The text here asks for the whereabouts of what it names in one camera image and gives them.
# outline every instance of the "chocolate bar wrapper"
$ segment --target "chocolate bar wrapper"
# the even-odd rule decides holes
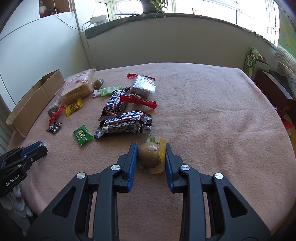
[[[142,111],[131,111],[123,113],[121,116],[101,121],[94,135],[99,139],[103,134],[114,133],[150,133],[152,117],[150,114]]]
[[[126,102],[120,101],[120,96],[125,94],[130,87],[123,88],[122,90],[115,90],[105,105],[102,115],[99,118],[99,121],[104,121],[111,119],[117,116],[120,116],[123,113],[124,108],[126,107]]]

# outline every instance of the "yellow candy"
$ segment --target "yellow candy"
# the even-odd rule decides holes
[[[68,117],[71,115],[74,111],[81,108],[83,106],[81,98],[78,99],[77,103],[73,103],[66,107],[66,116]]]

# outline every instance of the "snack package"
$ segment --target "snack package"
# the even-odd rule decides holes
[[[46,131],[49,131],[49,132],[52,132],[53,134],[55,134],[61,125],[62,125],[62,123],[53,122]]]
[[[78,128],[73,132],[73,134],[76,136],[79,145],[81,146],[84,142],[91,140],[93,136],[90,134],[90,132],[87,130],[85,125]]]
[[[261,56],[259,51],[251,47],[250,54],[246,56],[243,71],[251,80],[254,80],[259,69],[269,72],[270,66],[266,63],[266,59]]]
[[[96,69],[92,68],[68,77],[64,86],[56,92],[56,95],[68,105],[91,94],[94,90],[95,71]]]
[[[156,92],[155,78],[138,74],[127,74],[126,77],[130,80],[134,80],[134,83],[130,91],[122,95],[120,100],[128,103],[146,105],[155,109],[157,107],[154,97]]]
[[[126,107],[126,102],[121,101],[120,96],[126,93],[129,89],[130,87],[127,87],[113,92],[111,98],[102,111],[99,121],[104,121],[122,115],[124,108]]]
[[[99,90],[94,90],[93,91],[93,97],[97,97],[97,96],[105,96],[105,95],[112,95],[112,93],[115,90],[120,90],[122,89],[122,86],[116,86],[116,87],[107,87],[107,88],[102,88]]]
[[[48,107],[47,116],[48,124],[51,126],[57,116],[65,109],[65,103],[62,99],[57,99],[51,106]]]
[[[66,116],[68,117],[71,115],[74,111],[81,108],[83,106],[81,97],[78,99],[77,103],[73,103],[66,107]]]
[[[104,120],[100,122],[98,129],[94,135],[95,139],[99,139],[103,134],[118,133],[150,133],[152,117],[150,114],[142,111],[131,111],[123,113],[116,118]]]
[[[162,137],[150,137],[147,139],[146,142],[153,142],[157,145],[160,146],[160,151],[159,151],[159,164],[155,167],[145,167],[141,165],[139,162],[138,166],[139,168],[146,174],[158,174],[162,173],[165,170],[165,144],[166,144],[166,139]]]

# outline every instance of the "metal screw head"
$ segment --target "metal screw head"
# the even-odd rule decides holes
[[[217,179],[222,179],[224,176],[223,176],[223,174],[222,173],[216,173],[215,174],[215,178],[217,178]]]
[[[113,166],[111,167],[111,169],[112,169],[113,171],[117,171],[117,170],[120,169],[120,166],[119,166],[119,165],[113,165]]]
[[[79,179],[83,179],[83,178],[85,178],[85,173],[84,173],[84,172],[80,172],[80,173],[78,173],[78,174],[77,174],[77,178],[79,178]]]
[[[182,165],[182,166],[181,166],[181,169],[182,169],[183,171],[188,171],[188,170],[190,169],[190,166],[188,166],[188,165]]]

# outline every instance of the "green snack box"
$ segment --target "green snack box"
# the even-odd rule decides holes
[[[113,91],[122,89],[122,86],[116,86],[116,87],[107,87],[100,89],[101,96],[105,95],[111,95]]]
[[[265,59],[261,56],[259,51],[251,47],[250,53],[247,54],[246,57],[243,72],[254,81],[259,69],[269,72],[270,66],[266,64]]]
[[[90,134],[90,132],[87,130],[85,125],[78,128],[73,132],[73,134],[76,136],[79,145],[81,146],[84,142],[90,140],[93,138],[93,136]]]

